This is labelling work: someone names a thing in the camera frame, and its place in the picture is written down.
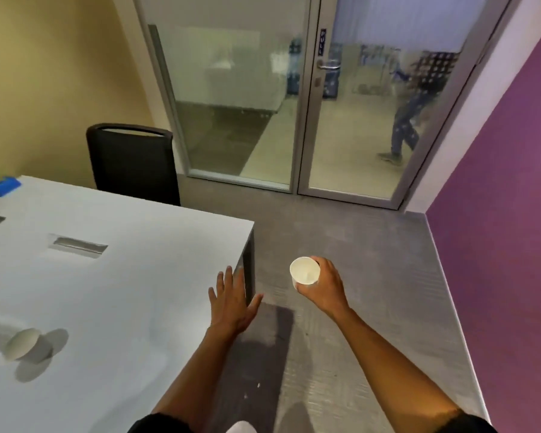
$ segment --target chair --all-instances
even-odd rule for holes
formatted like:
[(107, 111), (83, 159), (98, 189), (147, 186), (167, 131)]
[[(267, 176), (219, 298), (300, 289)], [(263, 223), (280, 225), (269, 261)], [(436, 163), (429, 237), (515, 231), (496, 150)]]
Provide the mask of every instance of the chair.
[(87, 143), (96, 188), (180, 206), (171, 132), (101, 123), (88, 128)]

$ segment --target table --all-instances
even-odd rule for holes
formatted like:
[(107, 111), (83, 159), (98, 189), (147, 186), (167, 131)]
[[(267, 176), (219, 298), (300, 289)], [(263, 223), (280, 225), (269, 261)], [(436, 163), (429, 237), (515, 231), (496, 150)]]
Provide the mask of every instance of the table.
[[(21, 177), (0, 198), (0, 326), (36, 327), (55, 355), (2, 364), (0, 432), (126, 433), (148, 414), (210, 323), (207, 289), (253, 222)], [(51, 234), (108, 245), (51, 249)]]

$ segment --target jeans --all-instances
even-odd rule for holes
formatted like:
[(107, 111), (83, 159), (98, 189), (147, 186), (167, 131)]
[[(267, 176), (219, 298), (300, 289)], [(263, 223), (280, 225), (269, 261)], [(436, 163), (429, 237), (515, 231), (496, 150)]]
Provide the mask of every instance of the jeans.
[(401, 106), (395, 114), (395, 123), (393, 124), (393, 135), (390, 141), (390, 151), (394, 155), (401, 155), (404, 142), (415, 150), (419, 141), (419, 134), (411, 124), (411, 118), (420, 114), (425, 106), (431, 103), (439, 93), (429, 93), (419, 91), (411, 96), (404, 106)]

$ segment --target person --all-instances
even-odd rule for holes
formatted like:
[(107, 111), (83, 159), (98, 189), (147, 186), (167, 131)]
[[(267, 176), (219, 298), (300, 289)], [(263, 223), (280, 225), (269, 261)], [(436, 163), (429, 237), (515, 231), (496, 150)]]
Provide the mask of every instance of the person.
[(411, 150), (415, 150), (419, 133), (413, 127), (411, 119), (418, 116), (445, 88), (458, 56), (457, 53), (425, 52), (416, 64), (415, 75), (396, 72), (401, 79), (414, 81), (417, 90), (407, 103), (397, 110), (390, 138), (390, 152), (377, 153), (379, 159), (400, 166), (403, 164), (403, 142)]
[[(332, 262), (312, 257), (320, 266), (317, 284), (297, 284), (339, 327), (351, 346), (378, 403), (396, 433), (493, 433), (483, 419), (465, 414), (417, 366), (369, 327), (349, 306), (343, 282)], [(218, 274), (216, 293), (208, 291), (212, 320), (200, 346), (152, 410), (130, 433), (202, 433), (225, 357), (238, 334), (255, 318), (262, 295), (247, 306), (242, 270)], [(233, 431), (254, 431), (247, 422)]]

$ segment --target door handle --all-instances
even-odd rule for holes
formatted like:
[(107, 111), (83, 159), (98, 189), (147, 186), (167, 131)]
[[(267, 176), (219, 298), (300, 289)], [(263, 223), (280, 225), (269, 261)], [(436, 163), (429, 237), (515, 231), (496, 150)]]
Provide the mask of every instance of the door handle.
[(329, 60), (327, 61), (327, 63), (324, 63), (322, 61), (322, 59), (319, 59), (317, 61), (317, 68), (319, 70), (326, 70), (328, 72), (335, 72), (335, 71), (338, 71), (341, 69), (341, 64), (340, 62), (337, 62), (336, 60)]

